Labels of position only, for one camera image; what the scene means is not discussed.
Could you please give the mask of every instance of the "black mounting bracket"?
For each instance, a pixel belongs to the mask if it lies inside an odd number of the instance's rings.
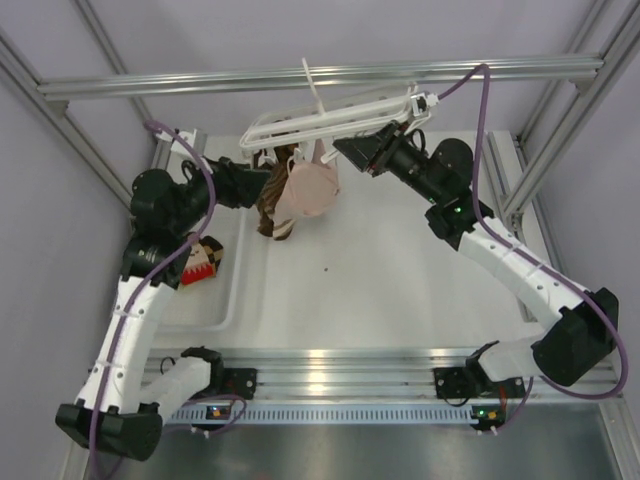
[[[473,375],[469,375],[466,367],[434,368],[433,378],[436,385],[436,396],[446,401],[461,401],[474,398],[499,399],[503,394],[507,398],[522,398],[525,394],[522,378],[510,378],[503,382],[490,382],[478,388]]]

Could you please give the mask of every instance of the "cable clip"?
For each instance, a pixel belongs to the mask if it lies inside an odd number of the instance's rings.
[[[142,315],[133,312],[125,312],[124,310],[113,310],[113,314],[119,317],[127,317],[127,318],[142,318]]]

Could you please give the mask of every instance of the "white cable tie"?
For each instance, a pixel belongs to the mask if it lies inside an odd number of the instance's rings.
[[[127,317],[127,318],[141,318],[141,315],[133,312],[125,312],[124,310],[113,310],[113,314],[119,317]]]
[[[532,276],[534,273],[536,273],[538,270],[540,270],[542,267],[544,267],[544,262],[538,262],[538,264],[536,266],[534,266],[531,271],[529,271],[524,278],[529,278],[530,276]]]
[[[103,367],[109,367],[109,368],[124,368],[124,366],[121,363],[111,363],[111,362],[107,362],[106,360],[100,360],[97,359],[96,360],[96,364],[101,365]]]
[[[210,175],[213,175],[213,168],[211,168],[211,165],[209,165],[209,162],[207,162],[207,159],[204,158],[203,155],[198,155],[198,156],[200,157],[200,160],[204,164],[204,168],[207,169],[207,172],[209,172]]]
[[[507,251],[505,252],[505,254],[500,258],[500,260],[504,260],[505,258],[507,258],[509,255],[511,255],[512,253],[514,253],[518,248],[520,248],[522,246],[522,244],[516,245],[515,243],[511,244],[511,248],[507,249]]]

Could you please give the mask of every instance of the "white tray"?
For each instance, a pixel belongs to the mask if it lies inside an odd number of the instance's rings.
[[[237,137],[216,141],[217,148],[208,148],[205,154],[212,160],[220,156],[242,162]],[[178,183],[185,183],[180,165],[182,159],[171,155],[167,171]],[[230,209],[217,205],[211,223],[204,231],[218,240],[224,255],[216,277],[206,278],[187,286],[180,286],[171,298],[162,317],[161,333],[211,333],[227,328],[235,317],[238,284],[242,276],[242,256],[248,223],[246,209]]]

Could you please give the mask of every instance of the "gray floor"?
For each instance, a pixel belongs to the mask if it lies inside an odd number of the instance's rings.
[[[621,478],[595,405],[528,406],[512,427],[482,438],[464,427],[444,426],[247,426],[208,441],[176,432],[165,436],[149,461],[126,462],[115,478]]]

